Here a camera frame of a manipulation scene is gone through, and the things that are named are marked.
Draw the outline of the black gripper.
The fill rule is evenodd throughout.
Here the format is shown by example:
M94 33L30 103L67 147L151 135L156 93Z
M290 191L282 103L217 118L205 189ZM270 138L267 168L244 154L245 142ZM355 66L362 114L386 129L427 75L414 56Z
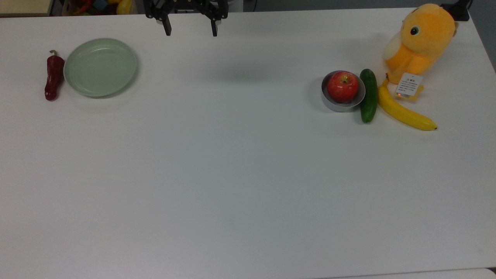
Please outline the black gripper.
M148 18L162 21L167 36L172 33L168 16L176 11L192 10L209 18L214 37L218 35L218 22L229 14L227 0L144 0L143 5Z

